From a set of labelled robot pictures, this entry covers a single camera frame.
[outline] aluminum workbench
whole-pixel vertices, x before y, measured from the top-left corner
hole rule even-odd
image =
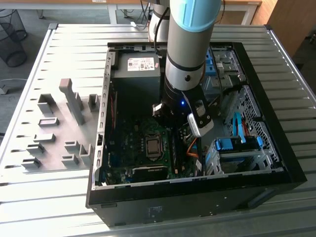
[[[147,41],[148,32],[127,25],[51,25],[0,147],[1,236],[316,236],[316,98],[282,48],[263,26],[215,26],[212,41],[241,41],[308,181],[256,209],[147,225],[109,228],[85,207],[88,167],[65,168],[66,140],[95,144],[97,119],[79,127],[58,90],[71,78],[84,110],[101,94],[107,42]],[[51,93],[59,129],[39,128],[37,100]],[[21,160],[35,133],[53,132],[43,166],[26,173]]]

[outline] motherboard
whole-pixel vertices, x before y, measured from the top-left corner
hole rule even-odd
[[[192,141],[191,137],[188,126],[174,132],[151,117],[118,120],[109,142],[107,181],[126,184],[193,177],[193,158],[182,160],[185,143]]]

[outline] blue latch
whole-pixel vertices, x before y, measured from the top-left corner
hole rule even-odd
[[[219,141],[215,141],[216,150],[221,150],[221,145],[219,144]]]
[[[219,139],[222,150],[232,150],[233,144],[230,138]]]
[[[258,142],[259,147],[263,148],[263,141],[260,136],[257,137],[257,142]]]
[[[239,136],[241,138],[241,143],[245,143],[246,139],[243,134],[243,129],[242,129],[242,123],[241,123],[241,115],[239,112],[234,113],[234,118],[233,118],[233,136]]]

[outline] black cable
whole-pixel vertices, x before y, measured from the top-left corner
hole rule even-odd
[[[159,19],[158,21],[158,24],[156,26],[156,32],[155,32],[155,39],[154,39],[154,48],[155,48],[155,52],[156,53],[159,53],[158,49],[157,49],[157,35],[158,35],[158,29],[159,29],[159,26],[164,18],[164,16],[167,14],[167,12],[169,11],[169,7],[166,8],[166,10],[163,12],[161,18]]]
[[[219,89],[220,89],[220,102],[219,102],[219,105],[221,105],[221,104],[222,104],[222,101],[223,101],[223,87],[222,87],[222,82],[221,82],[221,78],[220,78],[220,75],[219,75],[219,72],[218,72],[218,68],[217,68],[217,65],[216,65],[215,56],[214,56],[212,47],[210,48],[210,51],[211,51],[212,58],[213,58],[213,67],[215,68],[215,71],[216,71],[216,74],[217,74],[217,79],[218,79],[218,84],[219,84]]]
[[[148,8],[148,17],[147,17],[147,21],[146,21],[146,23],[145,23],[145,25],[144,25],[144,27],[142,28],[142,31],[147,27],[147,24],[148,24],[148,21],[149,21],[149,13],[150,13],[150,5],[149,5],[149,8]]]
[[[144,10],[144,5],[143,5],[143,1],[142,0],[140,0],[140,4],[141,4],[141,6],[142,6],[142,10],[143,10],[143,19],[142,19],[142,22],[143,22],[143,20],[144,20],[144,17],[145,17],[145,19],[146,19],[146,21],[147,21],[147,17],[146,17],[146,11]]]
[[[219,24],[220,24],[220,23],[222,22],[222,19],[223,19],[224,13],[225,13],[225,5],[226,5],[225,0],[223,0],[223,12],[222,12],[222,16],[221,16],[221,19],[219,19],[218,21],[215,22],[215,24],[218,23],[218,22],[219,22]]]

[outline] black wastebasket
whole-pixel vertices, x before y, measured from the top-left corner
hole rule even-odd
[[[24,40],[28,35],[16,9],[0,9],[0,23],[11,24],[19,40]]]
[[[0,23],[0,58],[12,68],[26,61],[26,53],[14,27],[9,23]]]

